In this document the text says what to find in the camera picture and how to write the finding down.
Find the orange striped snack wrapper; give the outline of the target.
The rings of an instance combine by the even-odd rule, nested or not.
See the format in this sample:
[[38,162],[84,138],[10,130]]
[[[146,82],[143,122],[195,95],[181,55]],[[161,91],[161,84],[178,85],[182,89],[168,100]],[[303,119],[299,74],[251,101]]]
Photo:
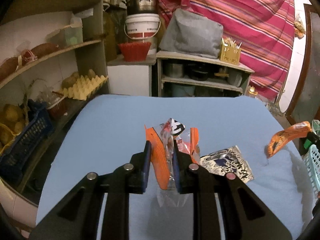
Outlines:
[[287,129],[277,132],[272,136],[267,146],[267,158],[274,156],[289,142],[299,138],[306,138],[311,132],[311,125],[308,121],[294,124]]

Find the silver black foil wrapper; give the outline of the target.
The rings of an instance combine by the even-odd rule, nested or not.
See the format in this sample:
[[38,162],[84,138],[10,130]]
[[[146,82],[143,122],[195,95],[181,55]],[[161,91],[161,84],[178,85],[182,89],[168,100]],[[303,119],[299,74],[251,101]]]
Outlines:
[[220,176],[234,173],[244,183],[254,180],[248,162],[243,158],[240,149],[236,145],[202,156],[200,165],[210,173]]

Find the orange clear plastic wrapper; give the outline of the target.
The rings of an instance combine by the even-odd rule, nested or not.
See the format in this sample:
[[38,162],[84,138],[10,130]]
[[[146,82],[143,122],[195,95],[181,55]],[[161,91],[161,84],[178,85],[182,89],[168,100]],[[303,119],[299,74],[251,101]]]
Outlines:
[[157,202],[160,207],[182,207],[187,196],[178,193],[174,178],[174,153],[182,152],[200,163],[199,130],[187,129],[184,124],[170,118],[166,122],[145,128],[146,140],[151,142],[151,163],[159,185]]

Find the light blue plastic basket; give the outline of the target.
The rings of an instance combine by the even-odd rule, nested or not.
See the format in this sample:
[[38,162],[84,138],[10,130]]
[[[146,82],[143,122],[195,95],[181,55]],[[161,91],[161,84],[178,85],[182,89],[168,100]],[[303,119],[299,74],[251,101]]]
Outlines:
[[311,181],[312,189],[317,195],[319,193],[319,151],[316,145],[312,144],[306,155],[303,157],[304,164],[308,171],[308,176]]

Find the brown framed door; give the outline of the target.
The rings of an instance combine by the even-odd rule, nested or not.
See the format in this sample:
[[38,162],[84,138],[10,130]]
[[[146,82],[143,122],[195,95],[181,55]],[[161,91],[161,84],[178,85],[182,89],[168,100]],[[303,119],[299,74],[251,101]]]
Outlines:
[[302,70],[293,98],[286,111],[290,124],[319,119],[319,15],[304,4],[306,16],[306,45]]

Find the yellow oil bottle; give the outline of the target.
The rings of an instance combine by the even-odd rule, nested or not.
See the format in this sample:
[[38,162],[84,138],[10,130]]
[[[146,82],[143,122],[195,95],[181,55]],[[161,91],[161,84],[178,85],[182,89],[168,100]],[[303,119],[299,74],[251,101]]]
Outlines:
[[249,86],[247,92],[248,92],[247,95],[252,98],[255,98],[258,94],[258,92],[255,90],[255,87],[253,86]]

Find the dark blue plastic crate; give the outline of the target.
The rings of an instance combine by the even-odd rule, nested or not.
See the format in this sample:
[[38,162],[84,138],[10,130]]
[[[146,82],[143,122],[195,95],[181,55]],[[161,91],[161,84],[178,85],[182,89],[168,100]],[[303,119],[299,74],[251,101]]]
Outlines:
[[48,137],[53,124],[46,103],[28,100],[29,124],[1,156],[1,178],[8,184],[19,184],[27,169],[27,162],[38,144]]

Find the yellow utensil holder box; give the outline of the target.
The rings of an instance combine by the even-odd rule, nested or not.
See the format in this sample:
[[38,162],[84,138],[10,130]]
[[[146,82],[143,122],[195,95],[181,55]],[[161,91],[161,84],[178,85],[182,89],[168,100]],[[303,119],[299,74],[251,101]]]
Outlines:
[[236,43],[236,40],[230,37],[221,38],[220,61],[239,65],[241,56],[241,45]]

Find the yellow egg tray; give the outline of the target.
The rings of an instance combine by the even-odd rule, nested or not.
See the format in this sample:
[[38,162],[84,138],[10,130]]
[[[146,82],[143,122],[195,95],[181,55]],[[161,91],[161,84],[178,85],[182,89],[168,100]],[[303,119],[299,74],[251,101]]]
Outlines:
[[77,79],[76,83],[72,87],[61,88],[58,93],[69,99],[86,101],[105,83],[107,83],[107,81],[108,76],[103,75],[96,75],[91,79],[88,76],[80,76],[80,78]]

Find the red striped hanging cloth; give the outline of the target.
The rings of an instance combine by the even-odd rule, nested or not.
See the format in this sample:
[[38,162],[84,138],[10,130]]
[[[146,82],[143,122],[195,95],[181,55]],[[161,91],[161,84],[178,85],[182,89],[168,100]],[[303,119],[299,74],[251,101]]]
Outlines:
[[223,25],[223,37],[241,44],[240,62],[254,73],[250,84],[274,100],[290,68],[294,42],[294,0],[159,0],[168,23],[184,9]]

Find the grey low shelf unit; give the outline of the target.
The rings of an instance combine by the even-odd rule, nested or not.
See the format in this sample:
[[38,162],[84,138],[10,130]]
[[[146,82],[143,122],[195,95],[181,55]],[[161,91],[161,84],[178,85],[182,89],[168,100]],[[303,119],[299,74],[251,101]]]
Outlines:
[[237,97],[248,91],[254,70],[240,63],[161,50],[156,54],[158,96]]

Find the white small cabinet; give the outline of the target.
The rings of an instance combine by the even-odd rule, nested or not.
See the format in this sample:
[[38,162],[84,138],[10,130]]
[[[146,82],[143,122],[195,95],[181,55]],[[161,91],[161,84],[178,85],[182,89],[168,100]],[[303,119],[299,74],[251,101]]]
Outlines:
[[123,55],[107,63],[110,93],[116,95],[152,96],[152,67],[155,55],[145,61],[126,62]]

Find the grey fabric bag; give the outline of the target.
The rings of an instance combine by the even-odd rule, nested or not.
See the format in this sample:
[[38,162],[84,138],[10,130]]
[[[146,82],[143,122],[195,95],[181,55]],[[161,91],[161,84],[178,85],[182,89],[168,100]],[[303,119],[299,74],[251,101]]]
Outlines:
[[172,15],[159,44],[160,50],[217,59],[221,52],[223,25],[182,9]]

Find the red plastic bowl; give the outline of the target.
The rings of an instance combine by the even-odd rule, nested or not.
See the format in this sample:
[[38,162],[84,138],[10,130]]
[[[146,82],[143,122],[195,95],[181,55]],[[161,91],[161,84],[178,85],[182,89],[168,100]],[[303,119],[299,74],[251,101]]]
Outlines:
[[151,47],[151,42],[120,43],[118,47],[126,62],[144,61]]

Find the clear plastic container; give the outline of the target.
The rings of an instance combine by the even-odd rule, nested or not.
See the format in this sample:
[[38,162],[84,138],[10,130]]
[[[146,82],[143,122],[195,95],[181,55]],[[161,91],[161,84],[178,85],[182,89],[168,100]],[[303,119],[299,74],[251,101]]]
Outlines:
[[83,42],[83,25],[79,17],[71,18],[70,24],[57,29],[46,36],[46,41],[67,48]]

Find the white plastic bucket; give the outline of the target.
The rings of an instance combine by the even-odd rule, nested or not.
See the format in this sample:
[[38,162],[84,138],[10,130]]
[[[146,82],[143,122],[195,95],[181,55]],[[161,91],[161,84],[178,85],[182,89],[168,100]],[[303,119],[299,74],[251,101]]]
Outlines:
[[124,33],[129,42],[150,42],[149,55],[157,53],[157,33],[161,27],[158,14],[134,14],[126,17]]

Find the steel cooking pot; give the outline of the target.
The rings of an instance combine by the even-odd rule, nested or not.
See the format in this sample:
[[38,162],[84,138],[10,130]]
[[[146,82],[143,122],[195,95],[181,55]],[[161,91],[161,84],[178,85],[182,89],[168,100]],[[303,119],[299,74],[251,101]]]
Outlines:
[[158,0],[125,0],[125,4],[127,16],[158,13]]

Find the wooden wall shelf unit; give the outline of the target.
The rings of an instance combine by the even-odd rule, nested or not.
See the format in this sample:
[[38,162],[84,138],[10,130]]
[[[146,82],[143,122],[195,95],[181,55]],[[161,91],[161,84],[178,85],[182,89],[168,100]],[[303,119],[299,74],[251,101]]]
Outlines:
[[[46,41],[53,31],[79,17],[83,42],[67,48]],[[28,159],[19,184],[22,193],[35,167],[60,135],[95,96],[109,92],[108,81],[86,101],[58,91],[80,76],[107,76],[103,0],[15,0],[1,22],[1,156],[29,124],[28,100],[45,102],[53,130]]]

